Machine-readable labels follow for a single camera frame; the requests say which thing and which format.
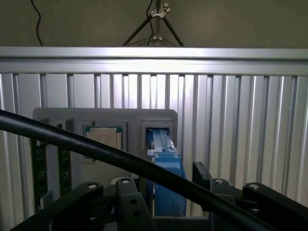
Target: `metal tripod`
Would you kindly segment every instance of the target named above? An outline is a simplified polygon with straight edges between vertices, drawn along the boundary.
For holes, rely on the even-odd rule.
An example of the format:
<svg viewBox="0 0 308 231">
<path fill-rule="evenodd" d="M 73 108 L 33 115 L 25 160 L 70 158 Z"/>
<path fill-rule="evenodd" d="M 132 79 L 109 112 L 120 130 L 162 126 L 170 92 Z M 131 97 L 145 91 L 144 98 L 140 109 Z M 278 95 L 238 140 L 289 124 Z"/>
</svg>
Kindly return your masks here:
<svg viewBox="0 0 308 231">
<path fill-rule="evenodd" d="M 164 21 L 170 32 L 172 33 L 175 40 L 178 42 L 178 44 L 183 47 L 184 44 L 179 38 L 178 34 L 173 29 L 171 23 L 166 18 L 166 14 L 170 12 L 170 8 L 167 3 L 164 3 L 163 5 L 160 4 L 160 0 L 156 0 L 156 9 L 154 11 L 151 11 L 151 14 L 140 24 L 139 27 L 129 36 L 129 38 L 123 43 L 122 46 L 127 46 L 133 38 L 155 17 L 158 17 Z M 162 36 L 155 35 L 153 36 L 154 39 L 160 39 L 162 40 Z"/>
</svg>

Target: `black cable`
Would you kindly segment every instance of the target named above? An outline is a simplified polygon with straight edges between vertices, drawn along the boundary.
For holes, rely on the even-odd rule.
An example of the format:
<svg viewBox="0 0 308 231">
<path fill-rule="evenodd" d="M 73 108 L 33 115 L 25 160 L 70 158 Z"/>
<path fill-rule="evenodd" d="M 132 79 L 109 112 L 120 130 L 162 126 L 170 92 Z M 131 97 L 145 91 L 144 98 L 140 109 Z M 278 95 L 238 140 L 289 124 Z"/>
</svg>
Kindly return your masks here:
<svg viewBox="0 0 308 231">
<path fill-rule="evenodd" d="M 38 31 L 38 30 L 39 30 L 39 24 L 40 24 L 41 16 L 40 16 L 40 13 L 39 13 L 38 9 L 37 9 L 36 6 L 34 5 L 33 0 L 31 0 L 31 4 L 32 4 L 34 10 L 38 13 L 38 18 L 39 18 L 39 19 L 38 19 L 38 23 L 37 23 L 36 32 L 37 32 L 38 41 L 39 41 L 40 45 L 43 46 L 43 43 L 42 43 L 42 41 L 40 40 L 40 37 L 39 37 L 39 31 Z"/>
<path fill-rule="evenodd" d="M 146 16 L 147 16 L 148 18 L 150 18 L 150 16 L 149 16 L 149 9 L 150 9 L 150 7 L 152 6 L 152 3 L 153 3 L 153 0 L 150 1 L 150 5 L 149 5 L 148 8 L 146 9 Z M 150 26 L 151 26 L 152 34 L 151 34 L 151 36 L 149 37 L 149 41 L 148 41 L 148 43 L 147 43 L 147 47 L 149 46 L 149 43 L 151 42 L 151 38 L 154 36 L 154 30 L 153 30 L 153 25 L 152 25 L 152 22 L 151 22 L 151 21 L 150 21 Z"/>
<path fill-rule="evenodd" d="M 221 199 L 212 192 L 149 161 L 122 150 L 36 120 L 0 110 L 0 129 L 59 146 L 106 162 L 158 183 L 247 230 L 273 231 L 273 227 Z"/>
</svg>

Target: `slotted aluminum panel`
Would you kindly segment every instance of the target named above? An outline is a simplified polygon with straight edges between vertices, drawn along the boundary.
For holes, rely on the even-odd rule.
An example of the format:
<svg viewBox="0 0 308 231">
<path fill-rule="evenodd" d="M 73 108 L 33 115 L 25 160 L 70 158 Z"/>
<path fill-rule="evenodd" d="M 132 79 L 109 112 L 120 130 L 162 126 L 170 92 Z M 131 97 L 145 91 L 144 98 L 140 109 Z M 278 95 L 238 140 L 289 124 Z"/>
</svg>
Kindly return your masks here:
<svg viewBox="0 0 308 231">
<path fill-rule="evenodd" d="M 0 48 L 0 103 L 27 117 L 36 107 L 173 109 L 189 179 L 202 161 L 238 188 L 257 181 L 307 205 L 307 60 L 307 50 Z M 33 213 L 28 139 L 2 131 L 0 150 L 7 228 Z M 188 202 L 188 214 L 201 209 Z"/>
</svg>

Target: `blue plastic part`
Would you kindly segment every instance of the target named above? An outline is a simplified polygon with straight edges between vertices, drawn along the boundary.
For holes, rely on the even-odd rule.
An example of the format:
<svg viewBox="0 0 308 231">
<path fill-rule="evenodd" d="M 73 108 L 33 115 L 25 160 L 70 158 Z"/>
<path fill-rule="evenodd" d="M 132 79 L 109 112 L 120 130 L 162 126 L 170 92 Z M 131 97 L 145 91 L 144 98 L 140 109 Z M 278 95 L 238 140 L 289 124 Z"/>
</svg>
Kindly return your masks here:
<svg viewBox="0 0 308 231">
<path fill-rule="evenodd" d="M 174 146 L 172 139 L 165 129 L 150 129 L 147 133 L 147 141 L 151 140 L 154 149 L 148 150 L 148 156 L 152 157 L 153 162 L 164 169 L 186 178 L 182 165 L 181 157 Z M 186 198 L 177 193 L 154 184 L 154 215 L 156 216 L 176 216 L 186 215 Z"/>
</svg>

